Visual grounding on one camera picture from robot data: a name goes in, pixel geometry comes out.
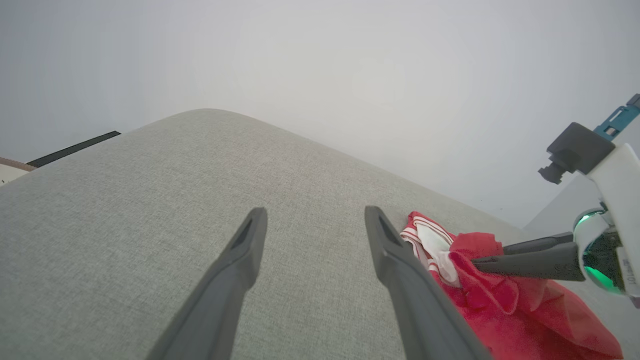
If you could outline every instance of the white wall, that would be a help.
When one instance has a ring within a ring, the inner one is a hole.
[[[639,91],[636,0],[2,0],[0,156],[193,108],[288,129],[524,226],[572,120]]]

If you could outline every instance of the black strip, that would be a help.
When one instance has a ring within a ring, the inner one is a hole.
[[[67,147],[66,149],[62,149],[60,151],[56,151],[53,154],[49,154],[46,156],[42,156],[40,159],[36,159],[27,163],[27,165],[31,165],[32,167],[41,167],[52,161],[56,161],[58,159],[62,159],[69,154],[73,154],[74,152],[80,151],[86,147],[91,145],[95,145],[99,142],[103,142],[104,140],[110,139],[116,135],[120,135],[118,131],[112,131],[110,133],[100,135],[96,138],[92,138],[85,142],[77,143],[73,146]]]

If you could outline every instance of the red cloth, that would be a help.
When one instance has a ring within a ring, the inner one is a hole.
[[[418,212],[409,216],[424,217]],[[459,234],[451,245],[461,288],[430,271],[496,360],[622,359],[618,340],[578,296],[555,281],[478,271],[470,259],[503,255],[493,234]]]

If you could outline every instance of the green led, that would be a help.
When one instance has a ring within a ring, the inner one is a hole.
[[[584,269],[587,270],[587,274],[589,275],[591,280],[600,285],[601,288],[607,290],[610,293],[622,294],[620,289],[613,285],[613,281],[602,272],[588,266],[585,266]]]
[[[591,215],[592,215],[592,214],[584,215],[584,216],[582,217],[582,219],[578,220],[578,224],[576,224],[576,225],[580,225],[580,223],[581,223],[581,222],[583,222],[583,221],[587,220]]]

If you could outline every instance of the blue bracket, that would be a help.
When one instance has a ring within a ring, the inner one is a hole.
[[[640,94],[635,94],[626,106],[620,106],[593,132],[612,141],[621,131],[640,115]]]

